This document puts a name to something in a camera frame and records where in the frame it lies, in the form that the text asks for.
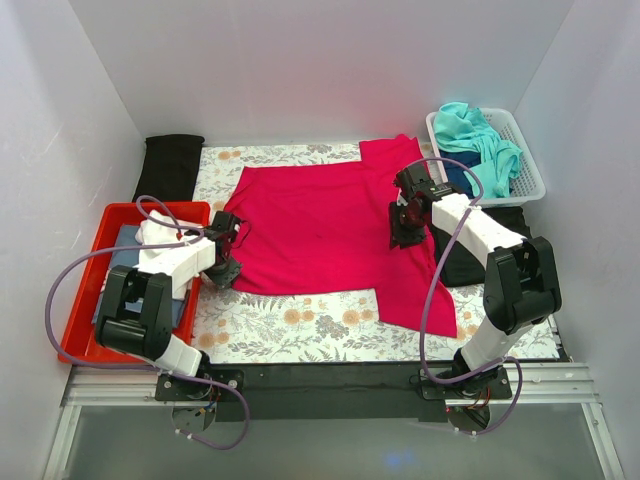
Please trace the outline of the red t shirt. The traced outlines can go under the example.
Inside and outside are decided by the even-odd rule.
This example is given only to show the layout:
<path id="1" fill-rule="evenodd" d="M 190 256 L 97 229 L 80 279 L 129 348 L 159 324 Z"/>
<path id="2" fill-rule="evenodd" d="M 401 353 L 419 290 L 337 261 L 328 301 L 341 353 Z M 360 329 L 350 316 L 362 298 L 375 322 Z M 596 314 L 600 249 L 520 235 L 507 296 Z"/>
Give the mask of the red t shirt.
<path id="1" fill-rule="evenodd" d="M 415 138 L 363 141 L 360 160 L 327 165 L 246 167 L 226 211 L 247 222 L 234 251 L 233 286 L 258 295 L 372 289 L 382 322 L 454 338 L 453 298 L 431 291 L 434 240 L 390 246 L 396 174 L 421 159 Z"/>

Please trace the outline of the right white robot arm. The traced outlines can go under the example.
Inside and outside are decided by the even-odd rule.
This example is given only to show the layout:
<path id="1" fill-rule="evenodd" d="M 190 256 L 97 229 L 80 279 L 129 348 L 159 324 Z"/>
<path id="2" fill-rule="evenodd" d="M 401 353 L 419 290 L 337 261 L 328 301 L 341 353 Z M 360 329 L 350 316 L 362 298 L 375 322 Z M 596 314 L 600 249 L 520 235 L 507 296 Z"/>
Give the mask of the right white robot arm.
<path id="1" fill-rule="evenodd" d="M 552 245 L 499 224 L 450 183 L 436 183 L 418 160 L 397 173 L 398 199 L 389 208 L 392 247 L 422 243 L 428 225 L 449 233 L 485 270 L 485 317 L 446 372 L 421 371 L 424 382 L 456 389 L 485 386 L 512 358 L 516 342 L 562 304 Z"/>

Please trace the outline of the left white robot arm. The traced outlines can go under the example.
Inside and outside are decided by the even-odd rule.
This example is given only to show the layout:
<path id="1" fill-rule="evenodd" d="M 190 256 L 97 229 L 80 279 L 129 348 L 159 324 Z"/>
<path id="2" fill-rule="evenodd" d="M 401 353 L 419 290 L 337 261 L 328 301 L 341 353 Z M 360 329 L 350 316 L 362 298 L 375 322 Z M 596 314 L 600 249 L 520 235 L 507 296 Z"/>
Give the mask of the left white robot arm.
<path id="1" fill-rule="evenodd" d="M 200 274 L 219 288 L 233 285 L 242 264 L 232 249 L 242 225 L 219 211 L 196 236 L 184 235 L 182 246 L 135 267 L 113 267 L 97 314 L 96 343 L 169 373 L 200 377 L 208 361 L 173 333 L 173 301 Z"/>

